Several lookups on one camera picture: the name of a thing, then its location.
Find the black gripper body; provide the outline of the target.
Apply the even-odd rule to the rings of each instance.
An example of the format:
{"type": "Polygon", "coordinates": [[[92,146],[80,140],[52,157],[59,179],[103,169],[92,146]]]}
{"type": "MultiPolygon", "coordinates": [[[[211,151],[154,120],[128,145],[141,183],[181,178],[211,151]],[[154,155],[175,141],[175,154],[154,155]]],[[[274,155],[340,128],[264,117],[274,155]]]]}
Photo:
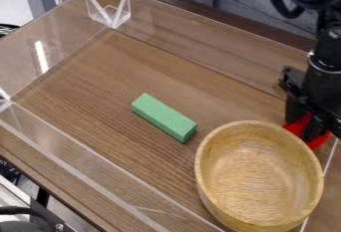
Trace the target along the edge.
{"type": "Polygon", "coordinates": [[[330,126],[341,126],[341,65],[310,53],[306,71],[285,66],[278,85],[286,97],[308,99],[310,113],[330,116],[330,126]]]}

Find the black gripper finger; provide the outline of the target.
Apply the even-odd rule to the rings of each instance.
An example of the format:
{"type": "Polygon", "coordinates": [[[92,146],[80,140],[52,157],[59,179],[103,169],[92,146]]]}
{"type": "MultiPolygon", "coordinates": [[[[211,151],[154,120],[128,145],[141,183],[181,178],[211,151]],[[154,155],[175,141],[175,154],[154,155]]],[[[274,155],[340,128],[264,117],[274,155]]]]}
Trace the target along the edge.
{"type": "Polygon", "coordinates": [[[308,113],[301,132],[305,141],[325,141],[330,136],[330,116],[308,113]]]}
{"type": "Polygon", "coordinates": [[[309,113],[306,105],[308,99],[305,97],[288,96],[285,104],[285,121],[288,123],[294,123],[309,113]]]}

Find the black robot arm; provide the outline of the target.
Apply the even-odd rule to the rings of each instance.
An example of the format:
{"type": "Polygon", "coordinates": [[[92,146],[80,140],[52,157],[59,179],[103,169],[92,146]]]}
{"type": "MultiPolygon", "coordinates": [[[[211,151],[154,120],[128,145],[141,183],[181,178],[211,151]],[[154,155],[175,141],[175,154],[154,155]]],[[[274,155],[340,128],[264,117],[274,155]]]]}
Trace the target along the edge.
{"type": "Polygon", "coordinates": [[[308,68],[282,69],[286,92],[285,125],[310,146],[329,135],[341,138],[341,0],[270,0],[280,14],[294,19],[306,10],[318,14],[317,43],[308,68]]]}

